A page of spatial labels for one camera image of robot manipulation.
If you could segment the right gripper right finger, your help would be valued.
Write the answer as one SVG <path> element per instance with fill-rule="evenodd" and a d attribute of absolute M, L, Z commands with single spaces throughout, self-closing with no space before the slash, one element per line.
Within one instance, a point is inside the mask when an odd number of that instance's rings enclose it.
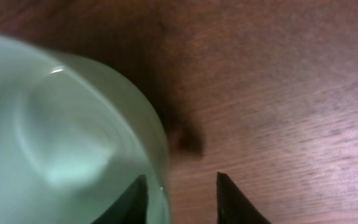
<path fill-rule="evenodd" d="M 218 172 L 216 179 L 218 224 L 270 224 L 234 181 Z"/>

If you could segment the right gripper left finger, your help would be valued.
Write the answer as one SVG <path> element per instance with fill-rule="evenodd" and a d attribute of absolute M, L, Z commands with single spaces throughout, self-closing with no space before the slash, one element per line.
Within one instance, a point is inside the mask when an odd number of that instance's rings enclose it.
<path fill-rule="evenodd" d="M 147 179 L 140 175 L 92 224 L 147 224 L 148 204 Z"/>

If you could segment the green bowl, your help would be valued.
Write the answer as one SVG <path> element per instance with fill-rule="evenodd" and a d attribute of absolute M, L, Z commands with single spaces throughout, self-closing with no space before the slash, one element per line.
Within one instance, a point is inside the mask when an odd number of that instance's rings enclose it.
<path fill-rule="evenodd" d="M 93 223 L 145 175 L 147 223 L 170 223 L 168 141 L 111 67 L 0 36 L 0 223 Z"/>

